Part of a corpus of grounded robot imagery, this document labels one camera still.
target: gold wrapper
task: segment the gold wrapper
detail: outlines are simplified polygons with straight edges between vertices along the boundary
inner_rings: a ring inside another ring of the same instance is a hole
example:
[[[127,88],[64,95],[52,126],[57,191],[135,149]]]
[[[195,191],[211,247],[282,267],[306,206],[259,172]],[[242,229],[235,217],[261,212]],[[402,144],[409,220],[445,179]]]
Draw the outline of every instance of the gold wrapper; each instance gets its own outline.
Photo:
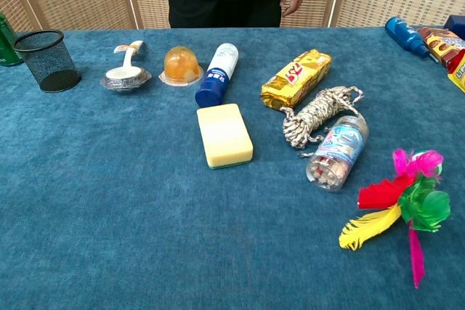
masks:
[[[304,52],[263,84],[263,103],[276,110],[294,109],[328,74],[331,62],[331,56],[318,50]]]

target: yellow snack package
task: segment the yellow snack package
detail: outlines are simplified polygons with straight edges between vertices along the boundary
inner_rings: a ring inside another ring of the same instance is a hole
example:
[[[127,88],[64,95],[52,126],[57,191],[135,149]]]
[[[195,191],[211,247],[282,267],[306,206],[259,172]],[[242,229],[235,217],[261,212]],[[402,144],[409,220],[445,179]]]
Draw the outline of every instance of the yellow snack package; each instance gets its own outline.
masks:
[[[294,109],[328,74],[331,62],[331,56],[318,50],[304,52],[263,84],[260,98],[272,109]]]
[[[448,77],[460,90],[465,92],[465,50],[461,50],[450,64]]]

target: blue bottle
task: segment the blue bottle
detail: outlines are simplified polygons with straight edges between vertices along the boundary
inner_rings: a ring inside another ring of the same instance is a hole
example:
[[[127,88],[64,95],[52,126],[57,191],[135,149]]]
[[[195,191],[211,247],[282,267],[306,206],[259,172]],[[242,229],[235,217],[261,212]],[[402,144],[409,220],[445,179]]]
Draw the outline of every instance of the blue bottle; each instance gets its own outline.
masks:
[[[239,51],[234,45],[226,43],[218,47],[201,87],[195,94],[199,107],[213,107],[222,103],[238,58]]]
[[[384,28],[391,38],[405,50],[412,51],[423,58],[431,55],[421,35],[402,18],[395,16],[389,19]]]

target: table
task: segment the table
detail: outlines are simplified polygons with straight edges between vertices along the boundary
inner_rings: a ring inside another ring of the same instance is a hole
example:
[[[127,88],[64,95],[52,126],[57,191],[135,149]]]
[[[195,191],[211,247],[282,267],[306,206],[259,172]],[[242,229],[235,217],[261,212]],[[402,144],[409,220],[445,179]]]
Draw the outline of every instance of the table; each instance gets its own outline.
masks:
[[[134,64],[154,78],[131,94],[102,88],[123,60],[113,49],[137,39],[146,45]],[[157,76],[171,47],[190,47],[206,68],[223,42],[240,51],[224,103],[238,103],[254,159],[211,170],[195,113],[200,83],[173,88]],[[65,43],[82,72],[74,89],[45,94],[25,65],[0,69],[0,308],[461,308],[464,94],[443,67],[383,28],[69,31]],[[338,193],[308,182],[283,114],[259,98],[312,48],[333,64],[298,110],[323,88],[365,92],[357,108],[370,136]],[[363,213],[358,189],[392,179],[400,147],[441,152],[440,189],[451,198],[441,230],[420,233],[419,290],[401,219],[358,251],[338,244]]]

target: yellow sponge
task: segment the yellow sponge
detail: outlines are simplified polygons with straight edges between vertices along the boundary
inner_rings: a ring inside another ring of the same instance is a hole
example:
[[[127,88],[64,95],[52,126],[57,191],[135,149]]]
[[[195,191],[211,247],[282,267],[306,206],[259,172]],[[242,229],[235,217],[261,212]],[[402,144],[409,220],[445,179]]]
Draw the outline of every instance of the yellow sponge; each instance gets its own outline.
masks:
[[[206,161],[210,168],[238,165],[252,159],[254,147],[237,104],[197,110]]]

